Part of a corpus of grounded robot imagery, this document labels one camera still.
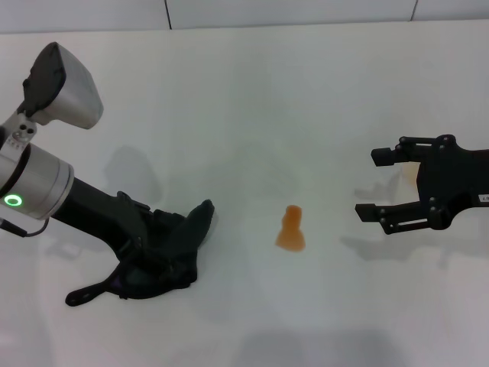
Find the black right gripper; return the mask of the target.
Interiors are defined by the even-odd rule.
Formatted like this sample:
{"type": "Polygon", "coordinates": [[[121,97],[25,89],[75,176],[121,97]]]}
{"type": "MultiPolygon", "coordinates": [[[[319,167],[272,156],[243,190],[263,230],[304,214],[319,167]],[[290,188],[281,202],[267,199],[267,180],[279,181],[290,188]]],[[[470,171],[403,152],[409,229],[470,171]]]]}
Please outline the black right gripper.
{"type": "Polygon", "coordinates": [[[401,137],[394,149],[376,148],[377,167],[420,163],[419,201],[398,205],[357,204],[362,222],[378,222],[387,235],[419,229],[443,230],[462,211],[488,208],[488,150],[461,148],[453,135],[401,137]]]}

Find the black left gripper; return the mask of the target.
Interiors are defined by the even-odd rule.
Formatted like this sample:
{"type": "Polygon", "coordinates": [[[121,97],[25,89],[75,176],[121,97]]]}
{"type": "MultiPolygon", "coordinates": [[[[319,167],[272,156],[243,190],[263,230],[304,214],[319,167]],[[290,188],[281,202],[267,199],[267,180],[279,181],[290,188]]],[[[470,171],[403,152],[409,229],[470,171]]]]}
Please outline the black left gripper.
{"type": "Polygon", "coordinates": [[[101,239],[118,260],[124,260],[125,271],[148,274],[173,271],[170,260],[148,248],[148,227],[152,233],[169,234],[186,219],[179,213],[151,212],[122,191],[110,196],[78,178],[52,218],[101,239]]]}

